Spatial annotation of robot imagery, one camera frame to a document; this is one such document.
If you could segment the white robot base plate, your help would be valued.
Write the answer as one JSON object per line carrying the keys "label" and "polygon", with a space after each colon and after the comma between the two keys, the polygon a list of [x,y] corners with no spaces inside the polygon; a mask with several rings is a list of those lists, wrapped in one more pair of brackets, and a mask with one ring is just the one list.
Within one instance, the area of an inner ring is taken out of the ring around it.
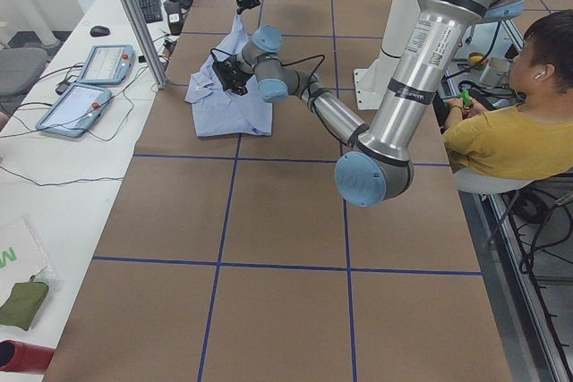
{"label": "white robot base plate", "polygon": [[377,110],[381,103],[381,95],[375,88],[375,69],[354,69],[354,83],[358,109]]}

